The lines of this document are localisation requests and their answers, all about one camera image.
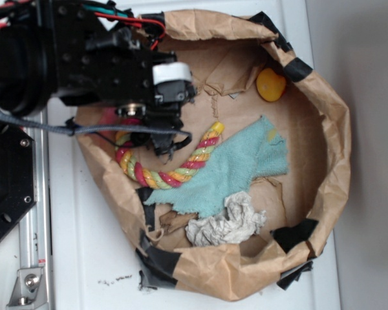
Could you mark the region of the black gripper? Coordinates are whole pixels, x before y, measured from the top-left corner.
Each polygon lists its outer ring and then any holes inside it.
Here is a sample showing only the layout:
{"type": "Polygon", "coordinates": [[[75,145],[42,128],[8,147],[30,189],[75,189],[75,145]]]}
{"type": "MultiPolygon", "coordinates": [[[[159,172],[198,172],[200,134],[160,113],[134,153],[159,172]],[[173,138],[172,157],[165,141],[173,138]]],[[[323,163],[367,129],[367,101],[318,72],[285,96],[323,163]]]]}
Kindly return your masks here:
{"type": "Polygon", "coordinates": [[[154,113],[129,112],[130,125],[148,128],[132,131],[132,148],[152,145],[157,157],[172,160],[174,152],[192,142],[192,134],[182,131],[180,111],[197,92],[189,66],[175,62],[176,55],[150,50],[127,27],[57,30],[55,44],[55,95],[66,106],[152,104],[154,113]]]}

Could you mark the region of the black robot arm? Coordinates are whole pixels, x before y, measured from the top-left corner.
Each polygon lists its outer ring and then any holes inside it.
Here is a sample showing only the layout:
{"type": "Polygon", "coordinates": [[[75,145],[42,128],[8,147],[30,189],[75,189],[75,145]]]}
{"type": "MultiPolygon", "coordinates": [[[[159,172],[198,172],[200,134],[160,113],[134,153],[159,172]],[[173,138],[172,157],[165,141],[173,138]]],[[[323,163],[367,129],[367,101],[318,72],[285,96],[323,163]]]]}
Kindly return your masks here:
{"type": "Polygon", "coordinates": [[[115,3],[6,1],[0,5],[0,108],[23,117],[51,98],[68,107],[112,108],[130,125],[133,147],[172,155],[192,140],[181,110],[196,90],[189,66],[157,46],[164,14],[135,17],[115,3]]]}

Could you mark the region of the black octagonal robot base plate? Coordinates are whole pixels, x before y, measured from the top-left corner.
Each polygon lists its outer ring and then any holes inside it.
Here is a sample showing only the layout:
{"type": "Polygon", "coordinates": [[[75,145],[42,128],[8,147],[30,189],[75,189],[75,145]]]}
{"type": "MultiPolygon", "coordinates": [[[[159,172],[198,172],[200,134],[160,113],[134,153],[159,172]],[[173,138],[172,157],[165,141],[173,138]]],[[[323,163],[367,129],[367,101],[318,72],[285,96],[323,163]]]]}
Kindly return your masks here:
{"type": "Polygon", "coordinates": [[[0,242],[36,203],[35,141],[0,121],[0,242]]]}

